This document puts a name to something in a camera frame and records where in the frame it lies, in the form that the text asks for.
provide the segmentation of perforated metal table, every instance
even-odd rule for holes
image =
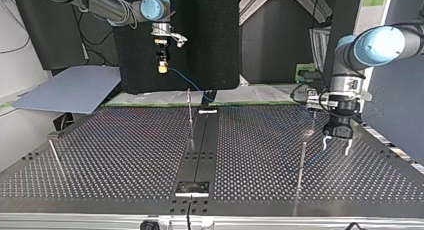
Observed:
[[[424,218],[424,176],[360,126],[348,156],[322,151],[327,119],[220,107],[192,130],[186,108],[106,108],[53,142],[59,159],[46,144],[0,173],[0,213]],[[209,197],[176,197],[180,182]]]

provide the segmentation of metal rod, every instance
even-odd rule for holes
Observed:
[[[59,156],[57,155],[57,152],[56,152],[56,148],[55,148],[53,141],[51,139],[49,139],[49,143],[50,143],[50,147],[52,148],[54,157],[56,158],[56,161],[60,162]]]
[[[303,177],[303,168],[305,165],[305,155],[306,155],[306,142],[303,142],[302,151],[300,153],[300,166],[299,166],[299,176],[297,179],[297,191],[300,191],[302,187],[302,177]]]

